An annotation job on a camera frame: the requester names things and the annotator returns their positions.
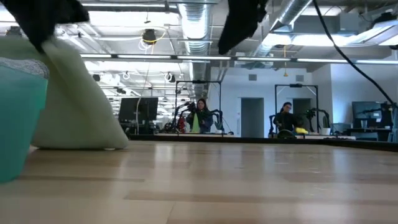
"silver ductwork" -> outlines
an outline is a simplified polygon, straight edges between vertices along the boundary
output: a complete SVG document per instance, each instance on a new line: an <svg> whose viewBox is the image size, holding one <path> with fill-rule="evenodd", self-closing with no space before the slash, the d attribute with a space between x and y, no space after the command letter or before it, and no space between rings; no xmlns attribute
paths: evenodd
<svg viewBox="0 0 398 224"><path fill-rule="evenodd" d="M200 42L200 39L207 39L210 34L210 9L208 4L178 4L181 14L181 25L184 37L195 41L185 42L185 48L189 55L208 55L209 43ZM191 80L209 80L210 74L206 72L209 65L207 63L190 63ZM196 91L195 97L201 97L201 93Z"/></svg>
<svg viewBox="0 0 398 224"><path fill-rule="evenodd" d="M272 23L270 27L267 27L268 30L266 33L268 34L273 30L279 29L283 26L288 26L291 23L295 22L311 2L312 0L283 0L280 6L280 11L277 12L277 17L275 18L275 21ZM260 44L260 46L252 53L251 56L266 57L272 48L273 45L267 45L267 43L263 41ZM251 63L250 65L243 65L243 67L246 68L266 67L266 65L263 64L263 66L261 66L259 65L259 63L260 62Z"/></svg>
<svg viewBox="0 0 398 224"><path fill-rule="evenodd" d="M279 15L271 26L271 31L288 26L304 12L312 0L284 0L280 6Z"/></svg>

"ceiling duct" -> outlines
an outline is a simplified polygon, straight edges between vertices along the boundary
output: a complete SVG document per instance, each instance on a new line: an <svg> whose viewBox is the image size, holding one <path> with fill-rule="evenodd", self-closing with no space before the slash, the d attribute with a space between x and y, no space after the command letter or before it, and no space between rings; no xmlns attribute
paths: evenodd
<svg viewBox="0 0 398 224"><path fill-rule="evenodd" d="M307 6L312 2L312 0L283 0L280 6L280 11L276 12L277 17L275 21L270 26L269 30L267 30L267 34L264 37L261 45L252 53L252 57L266 57L269 55L269 52L273 48L273 45L267 43L266 37L267 35L280 29L284 26L291 25L293 22L299 18L301 13L307 8ZM266 22L270 22L270 16L267 17ZM269 62L251 62L245 65L242 65L243 68L253 69L253 68L270 68L272 64Z"/></svg>
<svg viewBox="0 0 398 224"><path fill-rule="evenodd" d="M351 38L348 45L387 45L392 43L389 40L398 35L398 16L395 13L396 4L383 7L362 14L366 18L371 18L371 26L359 35Z"/></svg>
<svg viewBox="0 0 398 224"><path fill-rule="evenodd" d="M210 27L210 9L208 4L178 4L178 9L181 14L181 25L184 37L188 39L185 42L185 48L189 55L208 55L209 42L201 42L200 40L206 39L209 35ZM207 63L193 63L189 64L191 80L209 80ZM194 91L196 98L203 97L202 92Z"/></svg>

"black cable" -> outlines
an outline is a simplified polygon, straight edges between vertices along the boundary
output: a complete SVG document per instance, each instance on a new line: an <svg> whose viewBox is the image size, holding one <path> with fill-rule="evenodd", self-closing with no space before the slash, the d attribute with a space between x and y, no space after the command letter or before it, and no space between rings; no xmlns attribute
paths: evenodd
<svg viewBox="0 0 398 224"><path fill-rule="evenodd" d="M332 6L331 8L329 8L329 9L323 14L323 16L325 16L326 14L328 14L328 12L329 12L330 10L332 10L334 7L337 7L337 8L339 8L342 12L344 12L344 10L343 10L340 6Z"/></svg>
<svg viewBox="0 0 398 224"><path fill-rule="evenodd" d="M333 40L326 24L325 21L323 20L323 16L321 14L321 10L319 9L319 5L317 3L317 0L313 0L313 5L315 7L315 9L317 10L317 14L319 17L319 20L322 23L323 29L325 30L326 35L328 36L328 38L332 41L333 46L335 47L335 49L337 50L337 52L357 71L359 72L363 77L365 77L367 80L369 80L380 92L381 94L383 94L384 97L386 97L386 99L388 100L388 102L391 105L394 105L396 108L397 105L394 104L393 100L390 98L390 96L379 86L379 84L377 84L371 77L369 77L367 74L365 74L361 69L359 69L344 53L343 51L341 51L341 49L336 45L335 41Z"/></svg>
<svg viewBox="0 0 398 224"><path fill-rule="evenodd" d="M364 21L372 23L373 21L367 20L362 14L359 15Z"/></svg>
<svg viewBox="0 0 398 224"><path fill-rule="evenodd" d="M228 127L229 131L231 132L231 128L228 125L228 122L226 122L225 118L223 118L223 120L225 121L226 126Z"/></svg>

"metal frame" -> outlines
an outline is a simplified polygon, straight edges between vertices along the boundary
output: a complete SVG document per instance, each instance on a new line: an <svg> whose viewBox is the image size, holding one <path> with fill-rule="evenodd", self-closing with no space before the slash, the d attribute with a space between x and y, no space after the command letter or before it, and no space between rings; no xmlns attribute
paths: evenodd
<svg viewBox="0 0 398 224"><path fill-rule="evenodd" d="M282 57L236 57L211 55L146 55L146 54L80 54L85 61L122 61L122 62L292 62L292 63L332 63L347 64L344 59L329 58L282 58ZM351 59L357 65L398 65L398 60Z"/></svg>
<svg viewBox="0 0 398 224"><path fill-rule="evenodd" d="M177 97L178 97L178 84L179 83L192 83L192 84L206 84L206 83L218 83L220 86L220 92L218 94L218 109L221 111L221 81L176 81L175 82L175 107L177 108Z"/></svg>
<svg viewBox="0 0 398 224"><path fill-rule="evenodd" d="M278 97L278 86L284 86L284 87L289 87L289 88L302 88L302 87L307 87L312 93L315 95L315 99L317 101L317 131L319 132L319 99L318 99L318 85L303 85L303 84L276 84L275 85L275 115L278 113L278 102L277 102L277 97ZM278 133L278 127L275 127L275 132Z"/></svg>

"long dark hair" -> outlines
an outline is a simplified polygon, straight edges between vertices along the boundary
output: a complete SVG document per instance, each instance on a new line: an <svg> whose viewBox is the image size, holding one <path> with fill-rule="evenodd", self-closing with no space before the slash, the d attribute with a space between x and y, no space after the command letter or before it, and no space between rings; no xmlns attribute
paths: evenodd
<svg viewBox="0 0 398 224"><path fill-rule="evenodd" d="M202 103L205 105L204 107L203 107L203 110L204 111L208 111L209 109L207 109L207 103L206 103L206 100L205 99L199 99L198 100L198 103L197 103L197 109L199 110L199 108L198 108L198 104L199 104L199 102L201 102L202 101Z"/></svg>
<svg viewBox="0 0 398 224"><path fill-rule="evenodd" d="M280 113L284 111L284 107L285 107L286 105L292 106L292 103L291 103L291 102L286 102L286 103L284 103L284 105L282 106L282 108L281 108L280 111L279 111Z"/></svg>

